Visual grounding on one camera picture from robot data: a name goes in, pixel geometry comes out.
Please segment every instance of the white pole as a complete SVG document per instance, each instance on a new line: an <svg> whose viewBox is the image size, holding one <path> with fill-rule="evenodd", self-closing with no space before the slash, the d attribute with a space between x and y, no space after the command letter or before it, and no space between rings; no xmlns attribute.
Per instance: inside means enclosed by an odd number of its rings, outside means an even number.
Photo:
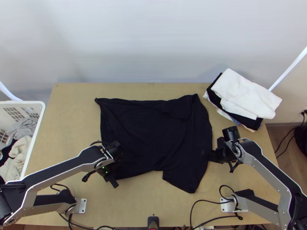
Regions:
<svg viewBox="0 0 307 230"><path fill-rule="evenodd" d="M277 79L274 84L269 88L269 91L272 91L278 84L279 82L284 79L284 77L303 59L303 57L307 54L307 46L305 49L298 55L298 57L292 62L292 64L288 67L288 69L285 70L285 72Z"/></svg>
<svg viewBox="0 0 307 230"><path fill-rule="evenodd" d="M6 95L8 96L11 100L21 100L18 97L15 97L6 87L5 85L3 85L3 83L0 81L0 90Z"/></svg>

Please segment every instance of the folded clothes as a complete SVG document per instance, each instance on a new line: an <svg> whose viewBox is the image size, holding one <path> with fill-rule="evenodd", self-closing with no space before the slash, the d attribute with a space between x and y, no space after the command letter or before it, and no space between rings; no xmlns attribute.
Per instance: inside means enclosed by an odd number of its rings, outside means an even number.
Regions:
<svg viewBox="0 0 307 230"><path fill-rule="evenodd" d="M226 69L211 90L221 98L221 106L230 113L250 119L272 119L281 99L266 88L253 83L235 71Z"/></svg>
<svg viewBox="0 0 307 230"><path fill-rule="evenodd" d="M24 136L32 137L37 125L38 119L26 117L20 119L16 124L14 129L7 131L7 134L14 139L19 140Z"/></svg>
<svg viewBox="0 0 307 230"><path fill-rule="evenodd" d="M234 118L238 122L240 122L242 125L246 126L247 128L250 128L252 130L258 130L261 122L263 121L263 118L257 117L256 120L250 119L248 117L244 117L235 113L230 113L223 109L221 105L221 98L215 94L215 92L211 89L212 86L217 82L217 80L221 77L222 73L219 74L219 76L213 81L213 83L207 88L206 94L203 96L206 99L210 99L210 102L214 104L216 107L218 107L220 110L228 114L230 117Z"/></svg>

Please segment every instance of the gray cloth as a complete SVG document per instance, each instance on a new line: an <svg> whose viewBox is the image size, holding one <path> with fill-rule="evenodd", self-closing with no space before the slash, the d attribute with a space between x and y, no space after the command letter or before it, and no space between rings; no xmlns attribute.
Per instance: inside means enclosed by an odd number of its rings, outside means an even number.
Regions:
<svg viewBox="0 0 307 230"><path fill-rule="evenodd" d="M20 138L24 136L30 136L32 137L37 125L38 119L37 118L31 118L26 117L20 119L14 129L7 131L7 134L14 138L19 140Z"/></svg>

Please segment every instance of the stack of folded laundry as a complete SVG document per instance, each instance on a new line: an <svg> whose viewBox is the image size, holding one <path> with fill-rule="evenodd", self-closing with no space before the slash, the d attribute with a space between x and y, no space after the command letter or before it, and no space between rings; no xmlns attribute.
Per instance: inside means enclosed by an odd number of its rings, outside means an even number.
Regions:
<svg viewBox="0 0 307 230"><path fill-rule="evenodd" d="M221 73L203 96L217 112L254 132L264 118L272 119L282 99L231 69Z"/></svg>

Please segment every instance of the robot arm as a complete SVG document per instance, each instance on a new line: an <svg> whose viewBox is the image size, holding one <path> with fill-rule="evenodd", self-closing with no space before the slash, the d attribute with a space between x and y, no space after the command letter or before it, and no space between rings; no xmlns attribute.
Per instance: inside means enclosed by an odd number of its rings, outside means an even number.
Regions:
<svg viewBox="0 0 307 230"><path fill-rule="evenodd" d="M259 145L247 138L240 138L236 126L223 130L218 139L218 148L211 161L228 163L230 172L240 164L249 164L259 172L279 193L279 204L274 204L254 195L246 189L232 194L233 202L222 204L223 212L252 211L283 230L306 229L307 196L300 186L263 154Z"/></svg>
<svg viewBox="0 0 307 230"><path fill-rule="evenodd" d="M38 196L37 192L79 172L96 171L117 187L115 179L104 168L114 163L120 154L118 142L106 148L94 145L82 150L75 158L30 174L20 181L7 182L0 190L0 226L14 224L29 215L52 211L67 216L73 213L80 204L68 189L53 195Z"/></svg>

